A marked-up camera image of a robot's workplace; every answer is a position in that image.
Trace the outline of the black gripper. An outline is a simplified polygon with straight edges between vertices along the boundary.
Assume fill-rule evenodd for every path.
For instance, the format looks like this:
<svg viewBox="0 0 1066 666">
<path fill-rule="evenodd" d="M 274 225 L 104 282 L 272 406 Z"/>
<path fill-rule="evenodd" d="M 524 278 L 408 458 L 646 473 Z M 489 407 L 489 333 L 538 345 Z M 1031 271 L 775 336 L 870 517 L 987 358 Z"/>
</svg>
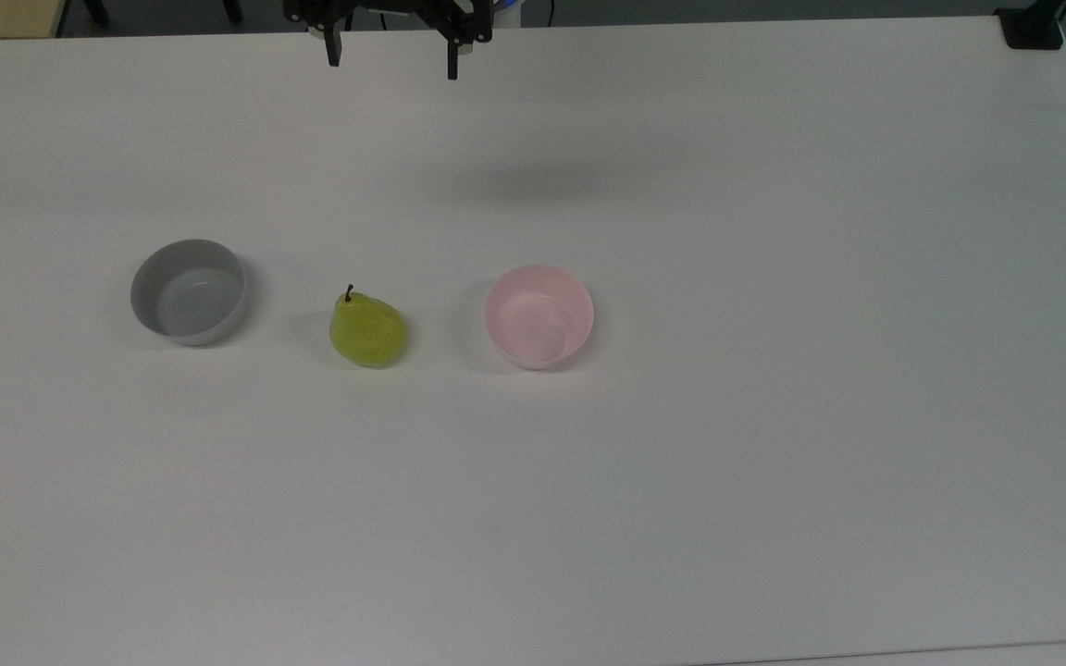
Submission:
<svg viewBox="0 0 1066 666">
<path fill-rule="evenodd" d="M 496 1 L 284 1 L 282 17 L 308 26 L 308 32 L 323 42 L 332 68 L 341 63 L 341 25 L 358 9 L 418 17 L 447 42 L 447 77 L 457 80 L 461 55 L 474 43 L 491 40 L 497 5 Z"/>
</svg>

